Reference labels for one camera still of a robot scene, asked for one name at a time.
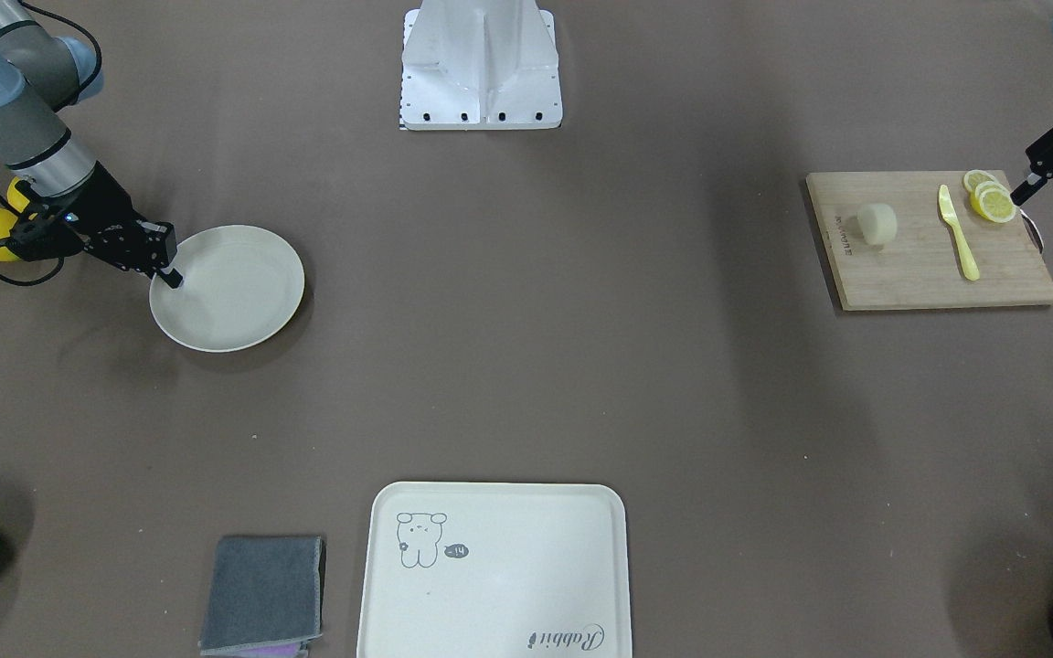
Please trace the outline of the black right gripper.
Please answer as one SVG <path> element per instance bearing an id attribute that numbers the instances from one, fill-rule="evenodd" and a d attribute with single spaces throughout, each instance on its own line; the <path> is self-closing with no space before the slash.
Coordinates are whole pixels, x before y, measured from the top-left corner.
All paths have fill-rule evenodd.
<path id="1" fill-rule="evenodd" d="M 138 271 L 170 290 L 184 276 L 172 266 L 178 250 L 170 222 L 150 222 L 110 171 L 92 167 L 88 178 L 62 196 L 42 196 L 28 182 L 20 184 L 28 204 L 11 228 L 11 251 L 25 261 L 74 257 L 87 253 L 113 267 Z"/>

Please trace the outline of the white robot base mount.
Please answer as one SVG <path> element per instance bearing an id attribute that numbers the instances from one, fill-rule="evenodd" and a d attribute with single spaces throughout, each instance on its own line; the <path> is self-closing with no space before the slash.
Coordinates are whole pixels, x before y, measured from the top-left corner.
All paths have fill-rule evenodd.
<path id="1" fill-rule="evenodd" d="M 555 17 L 535 1 L 423 1 L 402 28 L 401 129 L 563 122 Z"/>

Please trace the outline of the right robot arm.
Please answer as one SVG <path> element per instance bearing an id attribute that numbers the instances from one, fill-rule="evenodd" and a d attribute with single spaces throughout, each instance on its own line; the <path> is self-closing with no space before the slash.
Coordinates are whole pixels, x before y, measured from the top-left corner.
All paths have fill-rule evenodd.
<path id="1" fill-rule="evenodd" d="M 0 259 L 54 263 L 85 253 L 176 290 L 176 234 L 134 208 L 126 191 L 61 118 L 103 83 L 99 41 L 54 37 L 40 8 L 0 1 L 0 162 L 16 177 L 22 203 L 0 198 Z"/>

